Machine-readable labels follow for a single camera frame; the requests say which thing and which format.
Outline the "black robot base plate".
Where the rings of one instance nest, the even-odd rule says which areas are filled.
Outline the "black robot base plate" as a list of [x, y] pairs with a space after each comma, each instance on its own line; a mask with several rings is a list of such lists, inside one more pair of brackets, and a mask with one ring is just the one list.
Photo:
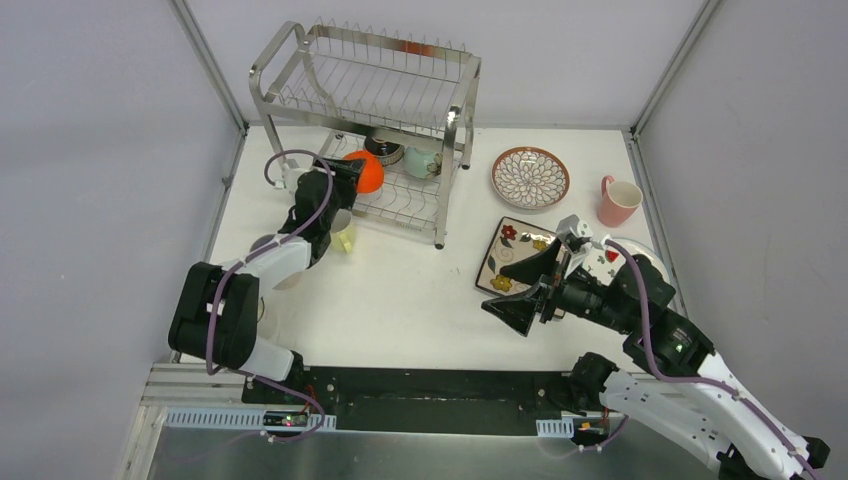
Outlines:
[[313, 366], [285, 385], [312, 391], [347, 431], [533, 436], [539, 420], [602, 408], [557, 371]]

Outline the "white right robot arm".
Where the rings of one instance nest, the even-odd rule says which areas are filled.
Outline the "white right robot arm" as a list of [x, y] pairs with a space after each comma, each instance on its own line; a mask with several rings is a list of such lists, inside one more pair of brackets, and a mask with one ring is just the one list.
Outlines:
[[722, 479], [800, 479], [825, 466], [829, 445], [793, 432], [731, 372], [713, 342], [669, 306], [674, 288], [651, 260], [607, 240], [624, 265], [603, 284], [584, 267], [586, 239], [557, 240], [509, 265], [505, 274], [523, 292], [486, 300], [483, 309], [519, 334], [564, 311], [624, 338], [624, 353], [657, 382], [673, 386], [683, 403], [665, 399], [597, 353], [582, 355], [549, 401], [584, 415], [620, 413], [674, 441]]

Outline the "mint green ceramic bowl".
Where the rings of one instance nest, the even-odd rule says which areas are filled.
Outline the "mint green ceramic bowl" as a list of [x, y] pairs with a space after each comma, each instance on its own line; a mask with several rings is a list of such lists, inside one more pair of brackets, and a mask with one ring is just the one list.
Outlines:
[[407, 174], [418, 179], [431, 180], [441, 174], [442, 160], [441, 152], [409, 146], [405, 148], [402, 162]]

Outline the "stainless steel dish rack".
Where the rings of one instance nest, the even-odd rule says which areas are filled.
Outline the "stainless steel dish rack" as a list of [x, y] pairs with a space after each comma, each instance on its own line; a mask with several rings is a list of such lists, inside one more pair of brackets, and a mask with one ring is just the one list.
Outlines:
[[458, 169], [469, 169], [480, 57], [451, 44], [404, 39], [359, 26], [285, 23], [253, 62], [249, 91], [272, 148], [276, 125], [323, 127], [319, 153], [339, 159], [367, 139], [434, 152], [422, 177], [401, 162], [383, 186], [358, 197], [356, 214], [420, 233], [441, 249]]

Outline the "orange plastic bowl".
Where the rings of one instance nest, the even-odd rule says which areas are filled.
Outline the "orange plastic bowl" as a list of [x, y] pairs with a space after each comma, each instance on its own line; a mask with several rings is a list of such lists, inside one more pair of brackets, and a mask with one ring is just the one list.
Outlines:
[[357, 183], [358, 194], [371, 194], [382, 188], [384, 169], [378, 158], [367, 150], [356, 150], [342, 158], [343, 161], [363, 160], [364, 166]]

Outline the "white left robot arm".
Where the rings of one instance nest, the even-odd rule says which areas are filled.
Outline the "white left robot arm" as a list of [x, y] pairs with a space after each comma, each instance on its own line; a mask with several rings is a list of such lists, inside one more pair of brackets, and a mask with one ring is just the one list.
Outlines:
[[204, 359], [209, 374], [225, 368], [267, 378], [269, 394], [286, 405], [304, 394], [305, 378], [293, 370], [302, 357], [259, 335], [260, 303], [323, 257], [336, 217], [357, 199], [366, 166], [364, 154], [311, 157], [311, 167], [295, 174], [294, 204], [276, 233], [223, 265], [189, 268], [167, 338], [172, 350]]

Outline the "brown patterned ceramic bowl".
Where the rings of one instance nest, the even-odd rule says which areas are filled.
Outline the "brown patterned ceramic bowl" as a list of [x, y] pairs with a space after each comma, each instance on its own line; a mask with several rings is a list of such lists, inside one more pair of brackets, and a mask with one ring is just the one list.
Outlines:
[[377, 158], [383, 167], [388, 167], [399, 162], [405, 152], [405, 147], [401, 144], [374, 137], [366, 137], [363, 146], [366, 151]]

